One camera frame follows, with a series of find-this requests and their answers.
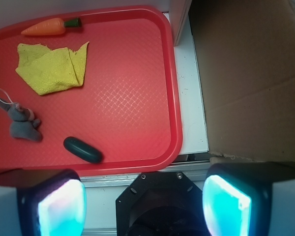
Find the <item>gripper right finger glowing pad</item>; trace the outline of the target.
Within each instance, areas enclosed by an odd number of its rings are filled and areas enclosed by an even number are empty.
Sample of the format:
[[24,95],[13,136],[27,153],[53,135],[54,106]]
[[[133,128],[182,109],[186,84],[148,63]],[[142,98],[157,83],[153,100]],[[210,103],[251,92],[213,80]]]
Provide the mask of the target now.
[[212,236],[295,236],[295,162],[213,164],[202,202]]

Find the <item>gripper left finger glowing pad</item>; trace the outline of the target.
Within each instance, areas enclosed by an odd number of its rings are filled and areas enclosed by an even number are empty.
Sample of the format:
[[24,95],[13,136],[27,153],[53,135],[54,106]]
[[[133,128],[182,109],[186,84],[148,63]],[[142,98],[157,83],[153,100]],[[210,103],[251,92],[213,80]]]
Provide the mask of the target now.
[[71,169],[0,169],[0,236],[80,236],[86,190]]

